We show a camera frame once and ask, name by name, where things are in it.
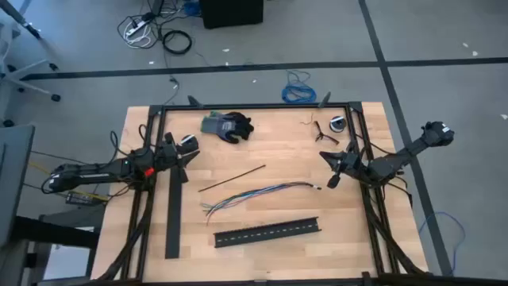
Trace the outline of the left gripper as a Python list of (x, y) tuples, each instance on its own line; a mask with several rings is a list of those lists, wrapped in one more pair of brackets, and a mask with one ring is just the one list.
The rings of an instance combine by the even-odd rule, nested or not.
[(184, 145), (175, 142), (171, 133), (165, 133), (164, 139), (155, 151), (155, 170), (157, 172), (166, 171), (176, 167), (179, 178), (182, 183), (188, 181), (185, 166), (188, 165), (198, 154), (199, 149), (189, 152)]

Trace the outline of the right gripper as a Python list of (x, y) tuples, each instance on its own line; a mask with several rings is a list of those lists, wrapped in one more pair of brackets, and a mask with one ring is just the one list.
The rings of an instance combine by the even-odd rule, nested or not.
[(341, 174), (346, 174), (354, 179), (359, 178), (360, 158), (355, 153), (329, 153), (321, 151), (319, 155), (333, 171), (327, 187), (335, 188), (341, 180)]

